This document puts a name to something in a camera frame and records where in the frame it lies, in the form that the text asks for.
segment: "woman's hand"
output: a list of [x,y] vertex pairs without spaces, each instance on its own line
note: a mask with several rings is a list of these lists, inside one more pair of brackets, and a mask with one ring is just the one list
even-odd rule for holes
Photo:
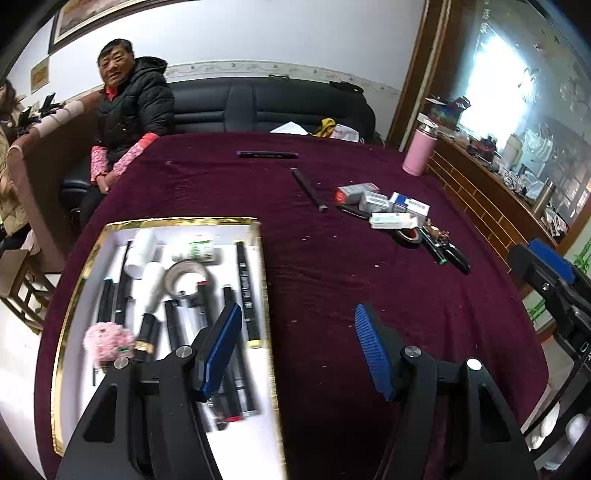
[[0,196],[4,197],[11,191],[10,181],[6,177],[0,178]]
[[105,183],[109,189],[115,186],[117,180],[119,180],[119,176],[114,171],[110,171],[105,177]]
[[107,182],[106,182],[105,178],[106,177],[103,176],[103,175],[99,175],[96,178],[96,185],[98,186],[100,192],[103,195],[107,195],[107,193],[109,193],[109,190],[110,190],[109,186],[107,185]]

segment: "yellow cloth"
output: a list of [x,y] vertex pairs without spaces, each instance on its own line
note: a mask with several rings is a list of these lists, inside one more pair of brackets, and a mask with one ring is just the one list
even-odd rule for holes
[[315,133],[312,134],[315,137],[329,137],[332,135],[332,132],[335,130],[336,122],[332,120],[332,118],[324,118],[322,120],[322,125],[320,129]]

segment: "pink thermos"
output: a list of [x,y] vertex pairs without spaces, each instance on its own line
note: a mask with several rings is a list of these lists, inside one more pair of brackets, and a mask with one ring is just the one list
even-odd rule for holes
[[421,123],[414,133],[402,169],[411,175],[422,175],[437,143],[437,127]]

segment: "white paper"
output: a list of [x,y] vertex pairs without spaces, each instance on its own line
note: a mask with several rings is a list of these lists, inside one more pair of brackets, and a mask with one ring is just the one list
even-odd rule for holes
[[294,122],[287,122],[271,130],[272,134],[308,135],[308,132]]

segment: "pink floral sleeve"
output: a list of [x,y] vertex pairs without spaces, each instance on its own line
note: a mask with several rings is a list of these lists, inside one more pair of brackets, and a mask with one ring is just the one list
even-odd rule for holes
[[134,160],[135,157],[141,155],[144,150],[156,139],[160,138],[159,135],[153,133],[147,133],[139,141],[131,147],[123,157],[113,166],[113,172],[120,177],[123,175],[129,164]]
[[92,147],[90,153],[90,183],[96,185],[99,175],[107,175],[107,149],[105,147]]

